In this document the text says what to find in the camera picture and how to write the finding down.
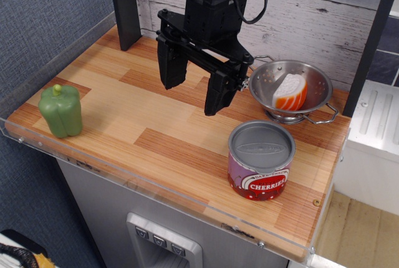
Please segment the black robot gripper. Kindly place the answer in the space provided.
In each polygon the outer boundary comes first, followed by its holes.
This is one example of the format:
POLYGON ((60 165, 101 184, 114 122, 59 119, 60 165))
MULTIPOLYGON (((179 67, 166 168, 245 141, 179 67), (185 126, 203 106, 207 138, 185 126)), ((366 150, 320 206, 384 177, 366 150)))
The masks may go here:
POLYGON ((169 90, 182 84, 193 62, 211 77, 204 113, 216 115, 229 107, 242 87, 253 56, 239 43, 247 0, 186 0, 184 14, 162 9, 157 31, 160 79, 169 90))

